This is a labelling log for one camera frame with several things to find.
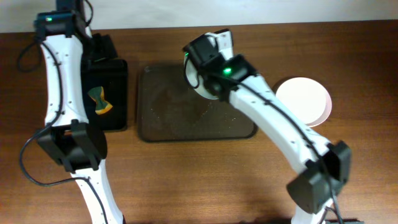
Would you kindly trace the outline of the pale green plate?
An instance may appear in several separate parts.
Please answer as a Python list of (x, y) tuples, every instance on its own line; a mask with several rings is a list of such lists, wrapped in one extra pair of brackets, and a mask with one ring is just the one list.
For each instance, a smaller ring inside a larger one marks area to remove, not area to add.
[(204, 86), (204, 80), (201, 76), (199, 76), (198, 71), (196, 70), (194, 64), (189, 58), (189, 53), (185, 52), (184, 55), (184, 79), (186, 82), (198, 93), (200, 96), (209, 99), (209, 100), (217, 100), (218, 97), (211, 94)]

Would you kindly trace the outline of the green yellow sponge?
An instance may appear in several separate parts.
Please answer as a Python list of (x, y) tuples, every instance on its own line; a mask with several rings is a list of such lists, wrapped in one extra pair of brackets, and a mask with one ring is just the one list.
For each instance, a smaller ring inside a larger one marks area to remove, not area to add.
[(109, 112), (113, 105), (105, 100), (104, 88), (102, 86), (97, 86), (88, 91), (89, 97), (96, 103), (95, 113), (98, 115), (105, 114)]

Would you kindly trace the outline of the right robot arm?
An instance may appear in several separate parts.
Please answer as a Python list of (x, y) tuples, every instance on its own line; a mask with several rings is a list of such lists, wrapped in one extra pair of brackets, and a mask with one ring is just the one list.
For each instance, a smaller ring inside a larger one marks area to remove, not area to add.
[(233, 53), (229, 31), (206, 33), (183, 48), (184, 78), (202, 97), (225, 101), (245, 114), (280, 149), (297, 177), (287, 184), (296, 204), (292, 223), (344, 223), (337, 196), (349, 179), (352, 152), (300, 121), (278, 100), (264, 77)]

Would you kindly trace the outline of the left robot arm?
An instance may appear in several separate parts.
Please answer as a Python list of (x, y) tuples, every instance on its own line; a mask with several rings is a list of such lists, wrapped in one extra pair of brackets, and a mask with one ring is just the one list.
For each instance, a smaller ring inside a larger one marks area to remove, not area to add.
[(93, 223), (124, 223), (106, 174), (107, 142), (92, 126), (83, 104), (81, 60), (93, 41), (86, 1), (57, 1), (38, 14), (34, 26), (47, 72), (45, 126), (38, 145), (63, 166), (81, 190)]

